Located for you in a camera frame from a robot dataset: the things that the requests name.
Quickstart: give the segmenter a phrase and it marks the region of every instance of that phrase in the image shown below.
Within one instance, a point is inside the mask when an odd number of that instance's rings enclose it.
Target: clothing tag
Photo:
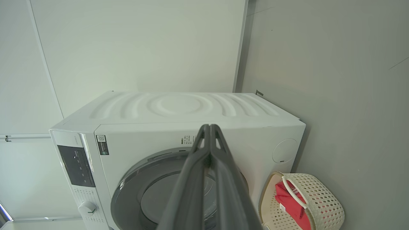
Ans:
[[[283,212],[285,212],[285,207],[284,207],[284,205],[283,205],[282,203],[280,203],[280,209],[281,209]]]

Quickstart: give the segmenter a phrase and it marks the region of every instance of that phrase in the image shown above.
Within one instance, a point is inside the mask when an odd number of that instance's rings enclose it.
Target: washing machine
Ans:
[[[257,210],[272,171],[289,172],[305,124],[252,93],[107,92],[50,129],[88,230],[154,230],[203,124],[223,131]],[[206,229],[217,229],[205,177]]]

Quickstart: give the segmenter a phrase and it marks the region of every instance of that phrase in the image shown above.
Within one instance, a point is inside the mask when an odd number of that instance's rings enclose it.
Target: white plastic basket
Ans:
[[[280,209],[276,201],[275,185],[283,181],[291,196],[305,209],[310,220],[311,230],[335,230],[344,222],[345,213],[335,196],[314,176],[303,173],[273,172],[264,185],[258,205],[258,213],[265,230],[299,230],[295,220]],[[303,203],[290,189],[290,181],[299,191]]]

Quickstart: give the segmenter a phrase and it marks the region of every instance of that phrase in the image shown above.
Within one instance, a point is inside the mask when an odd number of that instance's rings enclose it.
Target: washing machine door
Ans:
[[[111,202],[111,214],[120,230],[156,229],[190,149],[153,154],[128,170]],[[204,182],[204,225],[206,230],[215,229],[216,182],[212,171]]]

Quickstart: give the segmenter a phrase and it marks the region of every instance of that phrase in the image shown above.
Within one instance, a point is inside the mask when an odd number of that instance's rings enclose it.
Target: red cloth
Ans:
[[[290,181],[287,181],[287,183],[292,190],[295,189]],[[285,207],[285,211],[295,220],[298,226],[303,230],[311,230],[310,220],[308,220],[304,208],[288,193],[282,181],[276,184],[276,191],[276,201]],[[300,193],[296,193],[296,195],[305,203]]]

